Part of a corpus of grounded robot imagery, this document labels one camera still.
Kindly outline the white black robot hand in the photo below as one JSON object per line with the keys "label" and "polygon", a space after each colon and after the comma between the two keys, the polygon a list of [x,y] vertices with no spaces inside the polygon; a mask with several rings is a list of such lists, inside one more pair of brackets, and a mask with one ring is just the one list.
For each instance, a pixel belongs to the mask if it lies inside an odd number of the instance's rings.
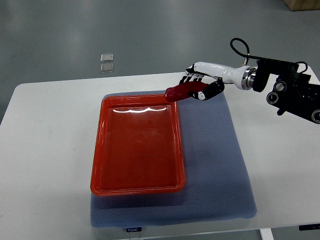
{"label": "white black robot hand", "polygon": [[193,87],[188,91],[192,98],[206,101],[222,93],[226,84],[235,85],[240,90],[252,89],[257,69],[249,65],[234,68],[217,63],[196,62],[185,70],[179,84],[201,83],[204,77],[214,79],[212,83],[201,86],[199,90]]}

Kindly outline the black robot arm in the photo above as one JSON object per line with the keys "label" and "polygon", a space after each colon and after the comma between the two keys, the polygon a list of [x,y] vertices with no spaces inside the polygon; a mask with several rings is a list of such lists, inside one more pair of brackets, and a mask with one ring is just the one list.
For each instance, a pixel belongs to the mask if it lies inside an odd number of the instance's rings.
{"label": "black robot arm", "polygon": [[306,74],[306,70],[298,72],[299,62],[260,58],[256,63],[252,84],[255,92],[265,89],[271,74],[277,76],[272,91],[266,96],[267,103],[278,108],[277,115],[288,112],[320,123],[320,86],[310,83],[311,75]]}

